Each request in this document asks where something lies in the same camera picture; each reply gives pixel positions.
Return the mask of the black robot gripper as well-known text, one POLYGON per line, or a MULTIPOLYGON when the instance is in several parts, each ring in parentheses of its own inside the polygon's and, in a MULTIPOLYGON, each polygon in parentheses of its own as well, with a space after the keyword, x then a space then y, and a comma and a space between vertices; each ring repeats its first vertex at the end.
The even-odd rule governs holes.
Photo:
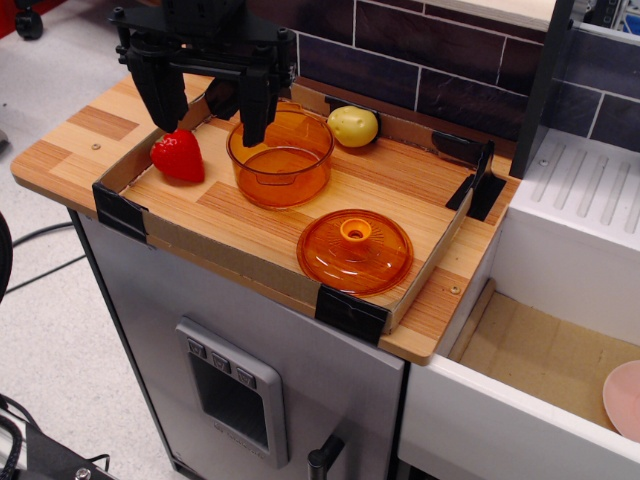
POLYGON ((188 112, 184 73, 238 81, 242 141, 264 141, 277 92, 294 79, 292 30, 253 13, 244 1, 162 1, 118 7, 119 62, 129 69, 154 124, 167 133, 188 112))

